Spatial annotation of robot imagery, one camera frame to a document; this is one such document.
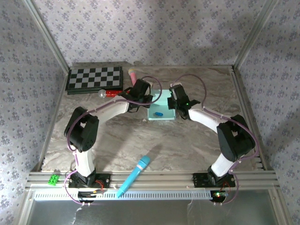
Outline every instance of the light blue box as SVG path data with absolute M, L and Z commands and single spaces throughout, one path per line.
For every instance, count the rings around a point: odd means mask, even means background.
M 152 101 L 159 96 L 160 90 L 151 90 Z M 169 90 L 163 90 L 159 100 L 150 105 L 148 109 L 148 120 L 174 120 L 176 118 L 175 109 L 169 109 L 168 98 L 171 97 Z M 156 116 L 155 113 L 162 113 L 162 116 Z

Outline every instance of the floral wallpaper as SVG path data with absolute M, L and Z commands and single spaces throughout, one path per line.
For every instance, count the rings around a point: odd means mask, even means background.
M 69 66 L 233 64 L 265 0 L 35 0 Z
M 0 224 L 10 225 L 64 74 L 22 1 L 0 1 L 0 8 Z
M 300 225 L 300 2 L 281 0 L 240 68 L 267 160 Z

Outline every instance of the green lego brick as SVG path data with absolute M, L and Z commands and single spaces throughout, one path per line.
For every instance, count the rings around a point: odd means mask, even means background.
M 49 184 L 49 185 L 52 185 L 52 186 L 55 186 L 59 178 L 60 178 L 59 175 L 53 174 L 53 175 L 50 177 L 50 179 L 49 179 L 49 181 L 48 181 L 48 184 Z

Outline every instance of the light blue microphone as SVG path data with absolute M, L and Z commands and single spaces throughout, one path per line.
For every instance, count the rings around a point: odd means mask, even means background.
M 138 177 L 140 172 L 146 168 L 146 166 L 149 164 L 150 158 L 148 156 L 143 156 L 140 161 L 137 163 L 135 169 L 131 172 L 131 174 L 127 177 L 127 179 L 124 181 L 122 186 L 117 192 L 117 197 L 121 197 L 122 194 L 127 192 L 131 184 L 135 181 L 135 179 Z

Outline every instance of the chessboard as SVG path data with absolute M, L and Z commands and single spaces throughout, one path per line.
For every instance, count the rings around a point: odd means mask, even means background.
M 96 93 L 100 89 L 123 90 L 122 67 L 71 69 L 66 91 L 68 95 Z

